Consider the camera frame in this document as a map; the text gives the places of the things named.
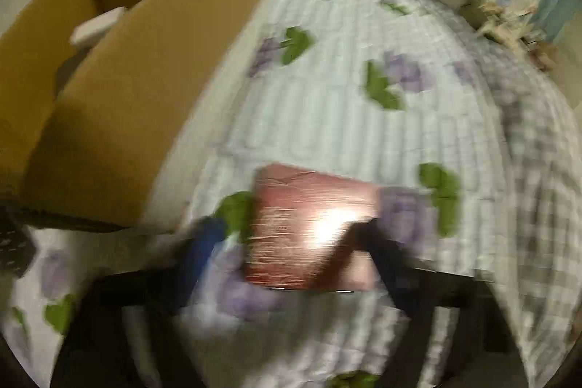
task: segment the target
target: chair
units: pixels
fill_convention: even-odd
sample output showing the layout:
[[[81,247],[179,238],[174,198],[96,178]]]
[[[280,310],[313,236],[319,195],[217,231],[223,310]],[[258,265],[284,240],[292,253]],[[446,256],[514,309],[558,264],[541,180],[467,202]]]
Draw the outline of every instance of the chair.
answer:
[[[517,57],[525,55],[520,39],[531,30],[529,23],[537,11],[539,0],[486,0],[481,9],[488,20],[478,35],[491,35]]]

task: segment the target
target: bed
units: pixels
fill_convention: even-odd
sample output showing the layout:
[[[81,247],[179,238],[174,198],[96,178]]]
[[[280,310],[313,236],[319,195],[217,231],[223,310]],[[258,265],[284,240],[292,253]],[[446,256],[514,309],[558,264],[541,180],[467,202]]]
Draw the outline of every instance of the bed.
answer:
[[[271,1],[240,109],[211,144],[182,227],[250,189],[257,168],[271,162],[412,189],[420,163],[441,163],[461,182],[458,233],[436,239],[423,259],[442,272],[487,277],[530,386],[544,386],[571,348],[582,288],[582,164],[564,98],[431,0]],[[285,64],[277,45],[301,35],[307,47]],[[389,100],[366,87],[369,61],[391,78]],[[66,240],[43,232],[42,248]],[[63,250],[74,257],[74,248]],[[14,307],[37,304],[25,295],[38,271],[16,282]],[[243,321],[217,311],[211,285],[201,283],[176,323],[208,386],[321,386],[337,373],[381,371],[402,326],[382,289],[288,300],[284,311]],[[3,332],[31,377],[48,386],[62,336],[47,336],[34,317],[28,324],[24,345],[18,317]],[[438,383],[454,324],[454,311],[437,312],[421,386]]]

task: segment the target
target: green leaf print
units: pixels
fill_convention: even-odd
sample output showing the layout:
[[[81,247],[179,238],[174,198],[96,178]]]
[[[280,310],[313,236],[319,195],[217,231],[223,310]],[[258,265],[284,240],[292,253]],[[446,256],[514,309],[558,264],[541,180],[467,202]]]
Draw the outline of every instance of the green leaf print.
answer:
[[[69,326],[69,319],[73,309],[73,295],[68,294],[56,304],[47,304],[44,307],[43,317],[56,332],[65,335]]]
[[[28,324],[26,323],[25,312],[16,306],[11,307],[11,311],[12,317],[17,321],[18,324],[20,324],[20,327],[22,327],[22,332],[24,333],[24,337],[26,338],[26,343],[30,344],[30,336],[28,332]]]
[[[366,84],[364,86],[368,97],[384,109],[402,110],[404,103],[400,94],[392,92],[386,88],[390,86],[389,79],[382,74],[378,66],[369,60],[366,62]]]
[[[410,14],[409,10],[405,8],[403,5],[395,4],[388,1],[380,1],[380,5],[390,12],[395,12],[400,15]]]
[[[226,223],[227,237],[234,232],[240,232],[241,242],[248,239],[253,202],[252,193],[249,191],[238,191],[220,201],[214,217],[219,217]]]
[[[280,43],[281,48],[284,48],[281,63],[288,65],[294,62],[313,43],[313,38],[306,30],[301,30],[299,27],[289,27],[285,31],[285,40]]]
[[[421,163],[418,166],[418,179],[423,186],[432,189],[431,203],[438,210],[439,236],[452,237],[458,227],[459,178],[438,163]]]
[[[330,388],[373,388],[379,376],[362,370],[341,373],[331,378],[327,386]]]

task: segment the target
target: checkered fabric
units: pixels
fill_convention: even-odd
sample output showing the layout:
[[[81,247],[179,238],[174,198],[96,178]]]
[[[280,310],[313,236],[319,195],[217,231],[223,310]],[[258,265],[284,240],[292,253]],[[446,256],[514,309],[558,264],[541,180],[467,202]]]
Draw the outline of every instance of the checkered fabric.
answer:
[[[571,349],[582,287],[582,154],[571,108],[555,85],[499,45],[475,39],[444,6],[424,5],[473,56],[501,111],[516,206],[519,315],[514,320],[530,385],[542,387]]]

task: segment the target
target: cardboard box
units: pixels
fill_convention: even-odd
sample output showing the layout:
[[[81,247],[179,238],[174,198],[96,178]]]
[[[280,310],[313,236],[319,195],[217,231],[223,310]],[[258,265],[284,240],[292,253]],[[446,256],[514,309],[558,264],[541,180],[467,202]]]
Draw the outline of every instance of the cardboard box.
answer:
[[[168,153],[260,1],[33,0],[0,38],[4,197],[37,225],[140,224]],[[55,100],[74,27],[120,6],[130,11]]]

